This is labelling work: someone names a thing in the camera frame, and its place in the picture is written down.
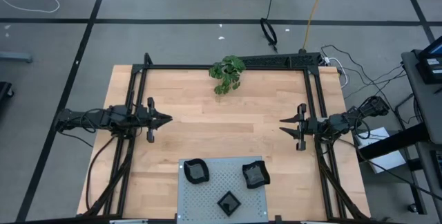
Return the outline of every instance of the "potted plant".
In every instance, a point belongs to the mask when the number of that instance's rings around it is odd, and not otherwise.
[[[240,74],[245,69],[244,62],[235,55],[226,56],[221,62],[216,62],[209,69],[209,75],[221,81],[221,84],[215,87],[215,93],[223,95],[228,93],[230,88],[235,90],[240,87]]]

